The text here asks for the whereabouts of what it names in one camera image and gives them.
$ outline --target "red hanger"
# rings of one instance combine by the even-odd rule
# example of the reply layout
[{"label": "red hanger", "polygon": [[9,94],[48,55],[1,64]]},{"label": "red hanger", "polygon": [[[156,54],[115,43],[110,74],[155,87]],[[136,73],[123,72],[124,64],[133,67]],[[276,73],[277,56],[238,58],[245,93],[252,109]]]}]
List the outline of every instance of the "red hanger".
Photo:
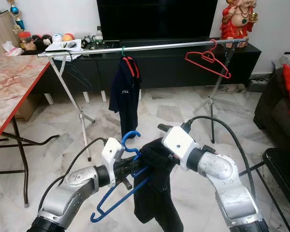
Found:
[{"label": "red hanger", "polygon": [[[187,52],[186,53],[186,56],[185,56],[185,60],[186,61],[189,61],[190,63],[193,63],[193,64],[195,64],[195,65],[198,65],[199,67],[201,67],[201,68],[203,68],[203,69],[206,69],[206,70],[208,70],[208,71],[210,71],[210,72],[212,72],[212,73],[215,73],[215,74],[217,74],[217,75],[219,75],[219,76],[222,76],[222,77],[224,77],[224,78],[227,78],[227,79],[230,79],[231,78],[231,73],[229,73],[229,70],[227,69],[227,67],[223,64],[223,63],[221,63],[218,59],[216,59],[215,58],[215,55],[212,53],[212,51],[217,47],[217,41],[216,40],[211,40],[211,41],[213,41],[213,42],[215,42],[215,46],[213,47],[213,48],[211,48],[209,51],[206,51],[206,52]],[[221,74],[221,73],[218,73],[218,72],[216,72],[216,71],[214,71],[214,70],[212,70],[212,69],[210,69],[210,68],[207,68],[207,67],[205,67],[205,66],[203,66],[203,65],[201,65],[201,64],[198,64],[197,62],[195,62],[195,61],[192,61],[192,60],[190,60],[189,58],[188,58],[188,55],[189,54],[199,54],[199,55],[201,55],[201,58],[202,59],[204,59],[204,60],[206,60],[206,61],[208,61],[208,62],[210,62],[210,63],[214,63],[215,61],[216,62],[218,62],[225,70],[226,70],[226,73],[223,75],[223,74]]]}]

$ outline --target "television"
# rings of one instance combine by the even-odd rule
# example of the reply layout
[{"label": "television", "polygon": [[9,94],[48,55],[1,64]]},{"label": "television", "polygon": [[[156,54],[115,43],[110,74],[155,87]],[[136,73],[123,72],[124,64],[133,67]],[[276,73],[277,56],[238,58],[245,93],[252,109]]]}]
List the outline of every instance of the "television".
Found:
[{"label": "television", "polygon": [[218,0],[97,0],[104,40],[209,37]]}]

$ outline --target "black cable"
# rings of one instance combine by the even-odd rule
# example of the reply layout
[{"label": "black cable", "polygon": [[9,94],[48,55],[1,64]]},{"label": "black cable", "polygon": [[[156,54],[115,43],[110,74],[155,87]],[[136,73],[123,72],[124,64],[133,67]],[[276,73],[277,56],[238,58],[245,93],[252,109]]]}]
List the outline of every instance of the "black cable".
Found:
[{"label": "black cable", "polygon": [[232,129],[225,122],[223,122],[223,121],[221,121],[221,120],[219,120],[217,118],[210,117],[210,116],[196,116],[196,117],[193,117],[192,119],[190,119],[188,121],[188,123],[192,124],[194,120],[199,119],[199,118],[205,118],[205,119],[209,119],[209,120],[213,120],[215,122],[218,122],[222,126],[224,126],[224,128],[227,129],[227,131],[231,134],[233,140],[235,141],[235,144],[236,144],[237,148],[239,149],[239,151],[240,151],[240,153],[242,155],[242,158],[243,158],[243,161],[244,161],[244,164],[245,164],[245,167],[246,167],[247,175],[248,175],[248,178],[249,178],[251,194],[252,194],[253,198],[255,199],[256,198],[256,191],[255,191],[255,186],[254,186],[254,183],[253,183],[253,179],[252,179],[249,163],[248,163],[247,157],[246,157],[246,155],[244,153],[244,150],[243,150],[240,142],[238,141],[238,138],[236,137],[235,133],[232,131]]},{"label": "black cable", "polygon": [[48,194],[48,192],[50,191],[50,189],[53,187],[53,185],[55,184],[55,183],[57,183],[59,180],[61,180],[61,182],[59,183],[59,185],[61,185],[62,184],[62,182],[63,182],[63,180],[64,180],[64,178],[66,177],[66,175],[69,173],[69,171],[71,170],[71,168],[73,167],[73,165],[74,165],[74,163],[76,162],[76,160],[78,159],[78,157],[88,148],[88,147],[90,147],[91,145],[93,145],[96,141],[98,141],[98,140],[102,140],[103,141],[103,143],[104,143],[104,145],[106,144],[106,142],[107,142],[107,140],[106,139],[104,139],[104,138],[96,138],[95,140],[93,140],[92,142],[90,142],[87,146],[85,146],[76,156],[75,156],[75,158],[73,159],[73,161],[71,162],[71,164],[70,164],[70,166],[69,166],[69,168],[67,169],[67,171],[66,171],[66,173],[64,174],[64,175],[62,175],[61,177],[58,177],[56,180],[54,180],[48,187],[47,187],[47,189],[46,189],[46,191],[44,192],[44,194],[43,194],[43,196],[42,196],[42,198],[41,198],[41,200],[40,200],[40,204],[39,204],[39,209],[38,209],[38,212],[40,211],[40,209],[42,208],[42,204],[43,204],[43,202],[44,202],[44,199],[45,199],[45,197],[46,197],[46,195]]}]

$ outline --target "sofa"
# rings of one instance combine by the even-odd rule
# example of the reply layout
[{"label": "sofa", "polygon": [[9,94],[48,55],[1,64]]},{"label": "sofa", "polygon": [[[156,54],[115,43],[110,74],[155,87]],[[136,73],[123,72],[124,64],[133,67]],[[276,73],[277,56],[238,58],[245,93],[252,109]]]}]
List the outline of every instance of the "sofa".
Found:
[{"label": "sofa", "polygon": [[290,148],[290,98],[285,87],[283,69],[273,73],[258,102],[254,122],[266,130],[277,147]]}]

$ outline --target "figurine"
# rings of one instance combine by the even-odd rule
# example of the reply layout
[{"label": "figurine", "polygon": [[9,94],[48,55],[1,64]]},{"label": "figurine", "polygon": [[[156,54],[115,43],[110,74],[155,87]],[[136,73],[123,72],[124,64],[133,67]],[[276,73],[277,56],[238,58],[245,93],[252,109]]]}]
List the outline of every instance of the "figurine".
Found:
[{"label": "figurine", "polygon": [[[248,40],[248,31],[252,32],[252,27],[258,21],[258,14],[253,12],[257,0],[227,0],[227,3],[229,6],[222,13],[221,39],[247,38]],[[248,42],[239,43],[238,47],[247,45]],[[232,47],[232,43],[228,43],[227,47]]]},{"label": "figurine", "polygon": [[11,4],[11,11],[10,11],[11,16],[14,18],[16,24],[19,25],[22,30],[25,30],[24,22],[21,19],[21,12],[16,6],[14,6],[14,0],[7,0],[7,1],[8,3]]}]

